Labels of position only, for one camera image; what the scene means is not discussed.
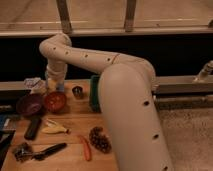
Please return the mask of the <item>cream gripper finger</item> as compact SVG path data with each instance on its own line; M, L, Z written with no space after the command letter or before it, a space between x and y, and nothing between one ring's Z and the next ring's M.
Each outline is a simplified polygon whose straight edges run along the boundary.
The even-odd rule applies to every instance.
M53 92L56 90L56 82L51 78L46 80L46 88L48 92Z

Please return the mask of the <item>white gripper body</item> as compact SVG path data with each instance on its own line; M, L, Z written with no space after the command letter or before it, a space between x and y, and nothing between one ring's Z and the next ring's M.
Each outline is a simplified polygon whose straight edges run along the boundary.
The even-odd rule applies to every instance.
M67 73L67 66L60 68L59 70L53 69L50 66L46 67L46 76L51 78L55 82L63 82Z

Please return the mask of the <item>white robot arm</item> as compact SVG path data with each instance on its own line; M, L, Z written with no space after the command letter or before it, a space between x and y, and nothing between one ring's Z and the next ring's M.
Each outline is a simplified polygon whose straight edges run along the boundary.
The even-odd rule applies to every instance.
M132 55L74 48L61 33L39 45L47 58L46 75L58 86L67 66L100 75L98 100L107 125L119 171L174 171L152 90L152 64Z

